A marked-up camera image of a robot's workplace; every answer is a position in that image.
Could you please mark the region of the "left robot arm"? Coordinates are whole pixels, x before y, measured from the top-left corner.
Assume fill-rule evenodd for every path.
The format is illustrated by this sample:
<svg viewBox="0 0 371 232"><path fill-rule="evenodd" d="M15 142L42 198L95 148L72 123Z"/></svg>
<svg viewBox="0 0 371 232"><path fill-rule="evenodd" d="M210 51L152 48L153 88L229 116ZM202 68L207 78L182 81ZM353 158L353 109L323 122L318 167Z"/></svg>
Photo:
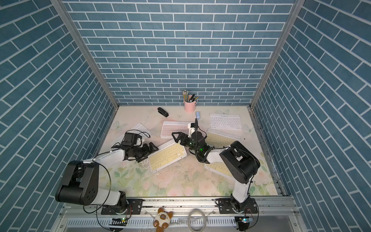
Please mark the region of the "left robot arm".
<svg viewBox="0 0 371 232"><path fill-rule="evenodd" d="M96 206L95 213L102 210L102 214L139 214L135 206L142 206L142 200L127 200L124 191L112 189L112 178L109 177L108 187L100 187L100 174L110 174L108 168L122 161L141 162L159 148L152 142L143 145L125 146L114 144L112 149L100 153L91 159L73 160L68 163L57 188L55 199L60 203L69 203L81 206Z"/></svg>

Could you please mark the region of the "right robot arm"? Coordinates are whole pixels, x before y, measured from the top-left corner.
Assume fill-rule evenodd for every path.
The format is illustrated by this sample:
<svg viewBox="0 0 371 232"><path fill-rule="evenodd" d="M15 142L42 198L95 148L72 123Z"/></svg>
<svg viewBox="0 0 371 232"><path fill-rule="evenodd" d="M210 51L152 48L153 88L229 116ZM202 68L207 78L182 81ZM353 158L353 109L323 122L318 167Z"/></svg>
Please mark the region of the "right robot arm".
<svg viewBox="0 0 371 232"><path fill-rule="evenodd" d="M252 180L260 168L260 162L239 141L234 141L223 148L216 148L207 145L205 137L199 131L193 132L190 136L183 132L173 132L172 137L176 143L187 147L198 162L206 164L222 162L227 166L235 179L235 186L228 204L220 205L220 213L226 213L229 207L236 213L259 212L259 206L255 199L250 197L249 191Z"/></svg>

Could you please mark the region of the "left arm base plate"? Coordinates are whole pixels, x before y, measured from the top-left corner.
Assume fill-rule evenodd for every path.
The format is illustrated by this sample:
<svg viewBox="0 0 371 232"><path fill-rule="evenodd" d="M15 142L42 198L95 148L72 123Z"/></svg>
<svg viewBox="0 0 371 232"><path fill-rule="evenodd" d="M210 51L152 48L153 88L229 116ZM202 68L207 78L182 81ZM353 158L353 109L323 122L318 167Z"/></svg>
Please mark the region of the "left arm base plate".
<svg viewBox="0 0 371 232"><path fill-rule="evenodd" d="M139 215L143 206L143 199L126 199L124 203L118 203L115 206L103 206L102 215Z"/></svg>

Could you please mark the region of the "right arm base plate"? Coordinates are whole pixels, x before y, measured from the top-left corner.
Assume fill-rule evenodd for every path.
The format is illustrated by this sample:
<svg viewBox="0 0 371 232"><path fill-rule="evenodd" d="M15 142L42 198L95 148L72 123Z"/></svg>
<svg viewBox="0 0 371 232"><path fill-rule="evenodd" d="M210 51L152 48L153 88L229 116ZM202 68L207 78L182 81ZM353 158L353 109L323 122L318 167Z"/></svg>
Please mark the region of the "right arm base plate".
<svg viewBox="0 0 371 232"><path fill-rule="evenodd" d="M248 197L243 203L238 202L232 196L230 198L218 198L214 201L220 214L257 214L258 204L254 198Z"/></svg>

